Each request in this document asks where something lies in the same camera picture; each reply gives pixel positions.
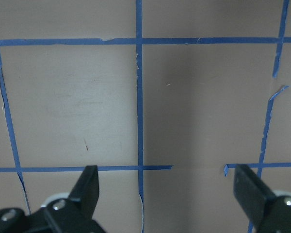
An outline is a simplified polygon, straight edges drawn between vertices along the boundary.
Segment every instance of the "screw head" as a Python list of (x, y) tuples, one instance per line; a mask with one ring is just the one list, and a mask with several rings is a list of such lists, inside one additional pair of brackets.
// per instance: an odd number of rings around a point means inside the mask
[(2, 221), (8, 221), (8, 220), (14, 218), (15, 215), (16, 215), (16, 210), (11, 209), (9, 212), (7, 212), (4, 215), (2, 215), (1, 220)]
[(66, 205), (66, 201), (64, 199), (59, 200), (55, 204), (53, 204), (53, 209), (54, 210), (60, 210), (63, 209)]
[(291, 206), (291, 197), (284, 198), (284, 202), (287, 206)]

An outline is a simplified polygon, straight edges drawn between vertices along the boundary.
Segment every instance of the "metal screw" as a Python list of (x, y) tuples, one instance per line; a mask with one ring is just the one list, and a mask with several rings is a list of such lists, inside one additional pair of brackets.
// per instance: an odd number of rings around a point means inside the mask
[(15, 215), (16, 215), (16, 210), (11, 209), (9, 212), (7, 212), (4, 215), (2, 215), (1, 220), (2, 221), (8, 221), (8, 220), (14, 218)]
[(286, 205), (291, 206), (291, 197), (284, 198), (284, 202)]
[(60, 209), (63, 209), (65, 205), (66, 205), (66, 201), (64, 199), (61, 199), (53, 205), (53, 209), (60, 210)]

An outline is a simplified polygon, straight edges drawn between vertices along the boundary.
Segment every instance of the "silver bolt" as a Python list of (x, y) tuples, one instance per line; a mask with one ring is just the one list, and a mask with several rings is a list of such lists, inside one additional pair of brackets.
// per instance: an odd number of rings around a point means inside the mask
[(59, 200), (55, 204), (53, 204), (53, 209), (54, 210), (60, 210), (63, 209), (66, 205), (66, 201), (64, 199)]
[(15, 215), (16, 215), (16, 211), (14, 209), (12, 209), (9, 212), (7, 212), (4, 215), (2, 215), (1, 220), (2, 221), (8, 221), (8, 220), (14, 218)]
[(286, 205), (291, 206), (291, 197), (284, 198), (284, 202)]

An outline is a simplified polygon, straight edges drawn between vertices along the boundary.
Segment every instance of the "torn tape end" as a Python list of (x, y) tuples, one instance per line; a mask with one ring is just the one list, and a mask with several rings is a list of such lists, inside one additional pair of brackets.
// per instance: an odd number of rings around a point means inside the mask
[(228, 175), (228, 170), (229, 170), (229, 167), (227, 166), (227, 164), (225, 164), (224, 169), (223, 169), (224, 177)]
[(140, 194), (139, 194), (139, 198), (140, 198), (140, 203), (141, 203), (141, 215), (142, 215), (141, 233), (143, 233), (144, 226), (145, 226), (144, 200), (142, 199)]
[(277, 91), (275, 94), (272, 95), (272, 97), (270, 98), (270, 100), (274, 100), (281, 92), (283, 92), (284, 90), (286, 90), (288, 87), (288, 85), (283, 85), (279, 91)]

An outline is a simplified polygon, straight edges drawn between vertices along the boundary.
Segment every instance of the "scuff mark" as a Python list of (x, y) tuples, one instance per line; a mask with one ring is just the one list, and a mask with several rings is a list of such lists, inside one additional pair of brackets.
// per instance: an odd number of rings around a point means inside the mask
[(139, 70), (139, 66), (138, 66), (138, 55), (139, 54), (136, 54), (136, 70)]
[(25, 184), (24, 181), (22, 179), (22, 175), (21, 173), (17, 172), (21, 187), (22, 187), (22, 191), (23, 191), (23, 195), (24, 195), (24, 200), (25, 200), (25, 204), (26, 204), (26, 208), (28, 211), (28, 214), (31, 214), (31, 210), (30, 210), (30, 205), (29, 205), (29, 201), (28, 201), (28, 196), (27, 196), (27, 192), (26, 192), (26, 188), (25, 188)]
[(109, 38), (101, 38), (101, 41), (112, 41), (114, 38), (109, 37)]
[(83, 138), (83, 139), (84, 139), (84, 144), (85, 144), (86, 150), (88, 151), (88, 145), (86, 143), (86, 140), (85, 140), (85, 138)]
[(145, 224), (145, 211), (144, 211), (144, 202), (139, 194), (140, 203), (141, 203), (141, 233), (144, 231), (144, 224)]

